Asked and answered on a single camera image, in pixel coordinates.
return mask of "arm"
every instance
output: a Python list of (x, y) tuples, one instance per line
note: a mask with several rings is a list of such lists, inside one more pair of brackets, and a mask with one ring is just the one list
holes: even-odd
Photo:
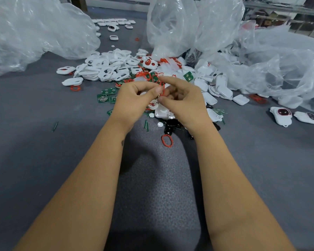
[(197, 144), (214, 250), (295, 250), (214, 127), (200, 89), (177, 78), (162, 80), (172, 86), (159, 102), (175, 114)]
[[(162, 89), (149, 82), (122, 85), (111, 117), (15, 251), (104, 248), (113, 214), (124, 139)], [(139, 91), (147, 90), (146, 94), (137, 95)]]

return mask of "forearm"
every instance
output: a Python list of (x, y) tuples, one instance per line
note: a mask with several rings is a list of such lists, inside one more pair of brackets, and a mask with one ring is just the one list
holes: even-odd
[(195, 136), (215, 250), (294, 250), (213, 125)]
[(15, 250), (102, 250), (126, 132), (111, 118)]

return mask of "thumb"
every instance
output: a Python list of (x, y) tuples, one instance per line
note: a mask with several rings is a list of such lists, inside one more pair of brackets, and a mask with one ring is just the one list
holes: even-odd
[(152, 100), (158, 97), (158, 95), (162, 93), (163, 89), (164, 88), (162, 86), (156, 86), (142, 95), (142, 99), (145, 101), (145, 104), (148, 105)]
[(169, 109), (171, 112), (177, 112), (177, 104), (179, 103), (177, 100), (169, 99), (164, 96), (158, 97), (158, 102)]

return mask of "gray mat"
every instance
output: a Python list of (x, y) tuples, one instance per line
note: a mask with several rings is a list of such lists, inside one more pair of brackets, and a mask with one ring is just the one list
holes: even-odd
[[(146, 22), (135, 20), (133, 30), (116, 32), (118, 42), (102, 28), (100, 51), (144, 46)], [(28, 229), (113, 108), (96, 99), (110, 84), (84, 81), (80, 92), (61, 84), (66, 78), (57, 68), (82, 62), (47, 53), (26, 72), (0, 77), (0, 250)], [(216, 106), (228, 112), (220, 133), (245, 175), (293, 244), (314, 248), (314, 125), (293, 119), (278, 126), (268, 113), (276, 106), (271, 101), (239, 106), (218, 99)], [(164, 147), (157, 122), (143, 116), (126, 138), (106, 250), (210, 250), (195, 142), (176, 131), (174, 146)]]

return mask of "hand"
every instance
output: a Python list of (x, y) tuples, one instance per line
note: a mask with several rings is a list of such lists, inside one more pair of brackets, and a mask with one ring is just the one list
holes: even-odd
[(171, 85), (165, 89), (164, 96), (160, 96), (158, 101), (174, 113), (191, 135), (206, 130), (207, 124), (212, 124), (199, 87), (175, 77), (159, 79)]
[[(138, 92), (146, 91), (146, 94), (137, 95)], [(142, 116), (148, 104), (162, 91), (163, 87), (151, 82), (138, 81), (122, 84), (109, 120), (120, 124), (128, 133)]]

